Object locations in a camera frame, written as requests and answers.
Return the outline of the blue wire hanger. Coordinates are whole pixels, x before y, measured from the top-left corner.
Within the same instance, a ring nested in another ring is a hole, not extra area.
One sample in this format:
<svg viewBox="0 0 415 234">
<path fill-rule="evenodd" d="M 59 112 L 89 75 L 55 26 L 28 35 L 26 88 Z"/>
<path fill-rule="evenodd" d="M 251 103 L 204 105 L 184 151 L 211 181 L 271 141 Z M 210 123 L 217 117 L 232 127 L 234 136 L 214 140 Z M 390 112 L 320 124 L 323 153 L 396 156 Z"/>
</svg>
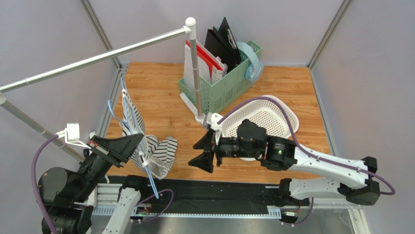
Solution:
<svg viewBox="0 0 415 234">
<path fill-rule="evenodd" d="M 139 113 L 138 109 L 131 101 L 130 95 L 128 93 L 128 88 L 126 86 L 124 78 L 120 78 L 120 85 L 121 85 L 121 102 L 123 108 L 123 117 L 118 118 L 113 110 L 113 101 L 107 100 L 107 106 L 111 113 L 112 118 L 116 119 L 119 122 L 119 126 L 122 128 L 122 133 L 126 136 L 133 135 L 133 134 L 145 134 L 145 124 Z M 148 175 L 150 180 L 150 185 L 155 194 L 155 197 L 158 199 L 159 194 L 157 187 L 155 185 L 153 179 L 153 173 L 151 170 L 152 161 L 149 159 L 150 155 L 150 146 L 148 143 L 148 138 L 146 136 L 143 137 L 142 141 L 139 143 L 137 148 L 135 149 L 132 160 L 134 164 L 145 171 Z"/>
</svg>

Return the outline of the black white striped tank top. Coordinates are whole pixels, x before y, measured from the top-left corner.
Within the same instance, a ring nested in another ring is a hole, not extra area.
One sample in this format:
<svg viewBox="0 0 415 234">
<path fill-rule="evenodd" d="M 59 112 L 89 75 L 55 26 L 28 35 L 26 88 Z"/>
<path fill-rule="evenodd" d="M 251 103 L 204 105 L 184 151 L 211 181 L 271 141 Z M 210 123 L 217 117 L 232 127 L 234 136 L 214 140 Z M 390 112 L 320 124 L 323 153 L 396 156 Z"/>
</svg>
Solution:
<svg viewBox="0 0 415 234">
<path fill-rule="evenodd" d="M 178 140 L 171 136 L 166 137 L 164 140 L 159 140 L 156 136 L 147 135 L 146 133 L 144 136 L 148 138 L 150 146 L 149 159 L 152 161 L 151 170 L 153 177 L 162 180 L 171 171 L 175 162 L 175 153 L 178 147 Z"/>
</svg>

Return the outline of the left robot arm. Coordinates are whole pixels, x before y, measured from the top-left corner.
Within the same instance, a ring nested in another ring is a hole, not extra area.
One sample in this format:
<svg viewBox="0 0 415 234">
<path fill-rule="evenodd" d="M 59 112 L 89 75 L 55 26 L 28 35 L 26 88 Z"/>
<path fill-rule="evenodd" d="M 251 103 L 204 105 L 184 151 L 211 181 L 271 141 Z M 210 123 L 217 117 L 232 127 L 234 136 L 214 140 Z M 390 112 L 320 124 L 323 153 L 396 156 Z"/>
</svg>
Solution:
<svg viewBox="0 0 415 234">
<path fill-rule="evenodd" d="M 33 186 L 37 203 L 44 216 L 44 234 L 85 234 L 92 225 L 94 207 L 83 205 L 112 166 L 122 167 L 132 157 L 144 134 L 119 138 L 93 136 L 88 142 L 91 153 L 74 172 L 53 167 L 43 173 Z"/>
</svg>

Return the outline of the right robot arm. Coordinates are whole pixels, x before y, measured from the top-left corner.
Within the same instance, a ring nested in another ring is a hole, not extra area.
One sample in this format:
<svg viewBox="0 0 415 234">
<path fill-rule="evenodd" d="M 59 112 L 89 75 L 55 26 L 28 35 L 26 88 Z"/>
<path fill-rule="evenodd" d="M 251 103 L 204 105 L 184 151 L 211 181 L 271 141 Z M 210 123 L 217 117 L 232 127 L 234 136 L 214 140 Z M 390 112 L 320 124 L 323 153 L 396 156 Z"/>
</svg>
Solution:
<svg viewBox="0 0 415 234">
<path fill-rule="evenodd" d="M 379 183 L 374 181 L 377 160 L 365 157 L 348 160 L 316 152 L 293 140 L 269 136 L 266 129 L 248 119 L 237 128 L 237 135 L 223 137 L 212 128 L 194 144 L 203 152 L 188 164 L 212 173 L 224 157 L 252 158 L 273 171 L 305 171 L 318 175 L 315 179 L 285 178 L 279 183 L 277 197 L 283 201 L 308 198 L 344 198 L 357 205 L 372 206 L 380 197 Z"/>
</svg>

